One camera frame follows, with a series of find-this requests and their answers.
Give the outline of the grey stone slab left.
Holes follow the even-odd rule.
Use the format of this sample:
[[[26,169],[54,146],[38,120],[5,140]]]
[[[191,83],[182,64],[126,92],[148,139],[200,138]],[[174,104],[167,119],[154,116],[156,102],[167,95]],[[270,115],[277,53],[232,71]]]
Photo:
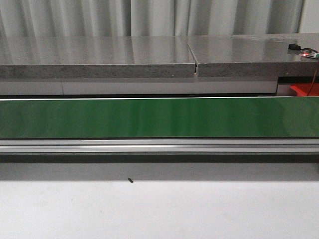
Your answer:
[[[3,79],[190,78],[184,37],[3,37]]]

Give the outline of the grey stone slab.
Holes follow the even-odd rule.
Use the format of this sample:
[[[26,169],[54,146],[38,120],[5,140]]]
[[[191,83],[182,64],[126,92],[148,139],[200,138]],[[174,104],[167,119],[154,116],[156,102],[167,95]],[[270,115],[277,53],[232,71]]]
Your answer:
[[[317,61],[289,50],[289,44],[319,48],[316,33],[189,36],[200,77],[304,77]]]
[[[184,37],[3,37],[3,79],[190,78]]]

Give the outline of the grey stone slab right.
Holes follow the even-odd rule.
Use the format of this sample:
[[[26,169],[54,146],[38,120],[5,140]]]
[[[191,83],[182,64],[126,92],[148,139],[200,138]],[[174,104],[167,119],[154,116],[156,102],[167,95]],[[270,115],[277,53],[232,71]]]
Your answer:
[[[304,77],[317,61],[289,50],[289,44],[319,48],[316,33],[189,36],[200,77]]]

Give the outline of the green conveyor belt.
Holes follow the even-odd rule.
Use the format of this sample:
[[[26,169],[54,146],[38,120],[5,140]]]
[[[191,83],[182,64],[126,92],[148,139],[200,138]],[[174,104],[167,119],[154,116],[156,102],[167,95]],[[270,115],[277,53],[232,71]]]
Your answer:
[[[2,139],[318,135],[317,97],[54,99],[0,103]]]

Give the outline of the red plastic tray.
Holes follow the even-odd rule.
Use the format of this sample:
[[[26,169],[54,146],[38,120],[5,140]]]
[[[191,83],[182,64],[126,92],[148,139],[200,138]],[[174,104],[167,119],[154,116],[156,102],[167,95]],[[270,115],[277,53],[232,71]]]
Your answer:
[[[290,88],[296,93],[297,97],[319,96],[319,84],[314,83],[297,83],[292,84]]]

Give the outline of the small black sensor module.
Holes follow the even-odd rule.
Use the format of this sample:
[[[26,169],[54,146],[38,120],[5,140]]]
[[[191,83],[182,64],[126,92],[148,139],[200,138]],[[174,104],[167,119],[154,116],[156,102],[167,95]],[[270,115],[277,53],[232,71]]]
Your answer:
[[[291,53],[291,54],[292,53],[298,54],[298,53],[301,52],[301,50],[302,50],[302,48],[301,48],[300,45],[297,45],[297,44],[289,44],[288,45],[288,52]]]

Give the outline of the green circuit board with LED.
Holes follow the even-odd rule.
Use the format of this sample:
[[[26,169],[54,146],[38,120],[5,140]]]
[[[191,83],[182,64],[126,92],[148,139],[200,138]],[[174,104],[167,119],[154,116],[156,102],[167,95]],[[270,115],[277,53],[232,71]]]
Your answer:
[[[312,51],[312,50],[305,50],[301,54],[303,57],[306,58],[311,58],[311,59],[318,59],[319,58],[319,53],[317,51]]]

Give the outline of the grey pleated curtain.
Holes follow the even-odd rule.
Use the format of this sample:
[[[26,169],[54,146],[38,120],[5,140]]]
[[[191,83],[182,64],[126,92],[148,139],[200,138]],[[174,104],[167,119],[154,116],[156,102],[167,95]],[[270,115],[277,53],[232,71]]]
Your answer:
[[[316,0],[3,0],[0,34],[187,36],[317,33]]]

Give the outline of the aluminium conveyor frame rail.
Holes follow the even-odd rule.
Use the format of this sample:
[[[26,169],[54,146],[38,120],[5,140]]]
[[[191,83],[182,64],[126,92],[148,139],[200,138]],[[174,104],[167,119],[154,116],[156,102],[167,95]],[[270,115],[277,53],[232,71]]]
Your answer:
[[[317,138],[1,140],[1,154],[317,154]]]

